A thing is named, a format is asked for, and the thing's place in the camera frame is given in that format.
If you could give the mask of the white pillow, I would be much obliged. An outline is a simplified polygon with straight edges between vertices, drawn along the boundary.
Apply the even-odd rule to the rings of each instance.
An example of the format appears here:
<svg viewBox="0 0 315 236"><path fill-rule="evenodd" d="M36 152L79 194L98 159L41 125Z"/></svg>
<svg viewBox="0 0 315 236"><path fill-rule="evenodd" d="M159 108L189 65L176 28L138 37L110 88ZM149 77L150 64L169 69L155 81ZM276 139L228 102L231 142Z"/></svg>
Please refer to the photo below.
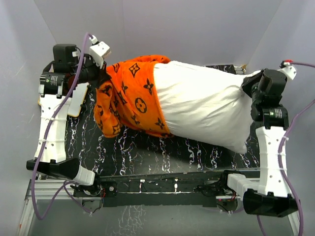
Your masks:
<svg viewBox="0 0 315 236"><path fill-rule="evenodd" d="M179 61L156 64L155 87L170 133L245 154L252 100L241 85L249 77Z"/></svg>

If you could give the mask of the orange patterned plush pillowcase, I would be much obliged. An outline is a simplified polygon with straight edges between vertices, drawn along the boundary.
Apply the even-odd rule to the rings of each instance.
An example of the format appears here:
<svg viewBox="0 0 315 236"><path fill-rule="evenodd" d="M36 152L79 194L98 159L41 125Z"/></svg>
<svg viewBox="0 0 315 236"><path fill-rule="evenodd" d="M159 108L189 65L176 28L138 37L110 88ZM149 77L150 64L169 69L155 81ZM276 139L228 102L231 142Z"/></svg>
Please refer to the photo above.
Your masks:
<svg viewBox="0 0 315 236"><path fill-rule="evenodd" d="M140 56L107 67L96 89L94 119L107 138L119 135L122 126L156 137L172 137L164 119L154 67L167 64L163 55Z"/></svg>

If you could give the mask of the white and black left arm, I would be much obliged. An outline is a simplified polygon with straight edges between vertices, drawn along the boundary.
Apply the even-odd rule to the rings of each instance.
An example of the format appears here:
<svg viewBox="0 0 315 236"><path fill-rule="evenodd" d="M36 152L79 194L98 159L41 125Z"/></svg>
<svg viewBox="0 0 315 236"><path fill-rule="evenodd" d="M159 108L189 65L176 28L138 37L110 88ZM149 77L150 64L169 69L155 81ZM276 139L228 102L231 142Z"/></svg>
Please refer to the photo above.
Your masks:
<svg viewBox="0 0 315 236"><path fill-rule="evenodd" d="M95 180L95 173L82 167L78 158L66 157L65 131L68 115L79 114L84 100L73 95L71 86L79 83L98 87L99 73L106 67L104 59L110 48L104 42L93 43L88 53L83 54L82 66L78 53L75 44L56 44L53 61L40 75L40 134L34 159L27 161L26 168L34 174L84 185L89 195L97 196L102 185Z"/></svg>

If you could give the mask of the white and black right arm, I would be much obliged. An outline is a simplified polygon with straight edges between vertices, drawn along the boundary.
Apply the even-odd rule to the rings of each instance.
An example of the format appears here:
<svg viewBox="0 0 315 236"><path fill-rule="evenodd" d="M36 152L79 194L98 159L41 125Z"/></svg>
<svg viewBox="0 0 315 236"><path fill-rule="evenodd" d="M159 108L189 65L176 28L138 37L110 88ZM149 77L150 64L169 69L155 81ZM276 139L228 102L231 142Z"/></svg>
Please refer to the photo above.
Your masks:
<svg viewBox="0 0 315 236"><path fill-rule="evenodd" d="M240 196L247 214L285 217L298 210L282 173L285 148L281 140L289 128L287 109L280 104L288 76L281 70L264 69L247 77L243 91L252 99L251 117L258 138L260 176L250 181L239 171L224 171L219 183L225 195Z"/></svg>

